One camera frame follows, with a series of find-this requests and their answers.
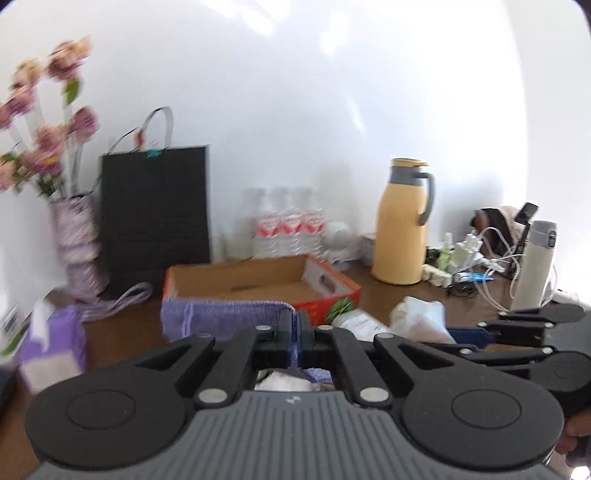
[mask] human hand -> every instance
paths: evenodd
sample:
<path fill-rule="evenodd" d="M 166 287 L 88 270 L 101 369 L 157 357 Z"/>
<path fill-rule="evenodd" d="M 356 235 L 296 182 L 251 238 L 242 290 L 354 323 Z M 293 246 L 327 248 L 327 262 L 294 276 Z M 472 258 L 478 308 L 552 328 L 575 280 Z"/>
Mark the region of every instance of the human hand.
<path fill-rule="evenodd" d="M 579 437 L 588 435 L 591 435 L 591 408 L 573 415 L 565 422 L 556 452 L 561 455 L 572 452 L 577 447 Z"/>

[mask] water bottle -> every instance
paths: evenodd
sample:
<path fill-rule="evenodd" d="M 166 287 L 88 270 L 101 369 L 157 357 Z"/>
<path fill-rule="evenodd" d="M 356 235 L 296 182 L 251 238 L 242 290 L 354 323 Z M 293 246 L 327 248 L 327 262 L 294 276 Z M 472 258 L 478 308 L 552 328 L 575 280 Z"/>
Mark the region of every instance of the water bottle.
<path fill-rule="evenodd" d="M 324 226 L 326 219 L 324 212 L 318 202 L 318 193 L 315 190 L 309 190 L 306 202 L 306 213 L 304 215 L 304 250 L 306 253 L 321 256 L 324 248 L 322 246 L 322 236 L 324 235 Z"/>
<path fill-rule="evenodd" d="M 281 215 L 281 253 L 286 257 L 303 253 L 301 231 L 304 224 L 304 214 L 297 207 L 292 192 L 287 193 L 286 208 Z"/>
<path fill-rule="evenodd" d="M 256 212 L 255 258 L 279 257 L 279 229 L 281 216 L 273 205 L 269 191 L 261 196 Z"/>

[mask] bottle label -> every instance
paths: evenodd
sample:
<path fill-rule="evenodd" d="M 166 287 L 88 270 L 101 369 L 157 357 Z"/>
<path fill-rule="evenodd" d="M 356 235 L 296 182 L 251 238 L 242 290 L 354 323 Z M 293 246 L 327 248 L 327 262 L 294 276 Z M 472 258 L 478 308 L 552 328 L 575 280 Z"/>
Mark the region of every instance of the bottle label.
<path fill-rule="evenodd" d="M 307 233 L 322 233 L 324 231 L 324 217 L 322 215 L 307 215 L 304 229 Z"/>
<path fill-rule="evenodd" d="M 256 223 L 256 234 L 259 238 L 273 238 L 279 233 L 278 218 L 263 218 Z"/>
<path fill-rule="evenodd" d="M 281 232 L 285 235 L 294 235 L 295 233 L 300 233 L 302 223 L 301 215 L 287 215 L 283 217 Z"/>

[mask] white plastic package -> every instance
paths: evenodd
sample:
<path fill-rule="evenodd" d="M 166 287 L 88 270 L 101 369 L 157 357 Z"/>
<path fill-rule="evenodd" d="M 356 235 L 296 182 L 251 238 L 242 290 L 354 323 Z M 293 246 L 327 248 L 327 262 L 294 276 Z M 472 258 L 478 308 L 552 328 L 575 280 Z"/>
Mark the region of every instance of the white plastic package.
<path fill-rule="evenodd" d="M 413 342 L 456 343 L 445 327 L 445 307 L 438 301 L 404 297 L 390 312 L 390 331 Z"/>
<path fill-rule="evenodd" d="M 369 313 L 356 309 L 351 312 L 341 313 L 331 323 L 333 327 L 340 327 L 350 330 L 357 340 L 367 342 L 374 341 L 374 335 L 382 332 L 392 332 L 386 325 L 378 319 L 372 317 Z"/>

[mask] cardboard box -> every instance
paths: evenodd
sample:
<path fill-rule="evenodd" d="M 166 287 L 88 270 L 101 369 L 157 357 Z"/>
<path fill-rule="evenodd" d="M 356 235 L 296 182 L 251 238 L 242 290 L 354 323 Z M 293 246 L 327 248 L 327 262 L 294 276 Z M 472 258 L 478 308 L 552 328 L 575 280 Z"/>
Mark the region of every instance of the cardboard box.
<path fill-rule="evenodd" d="M 312 325 L 359 305 L 361 287 L 313 256 L 266 258 L 168 269 L 164 299 L 284 301 L 306 309 Z"/>

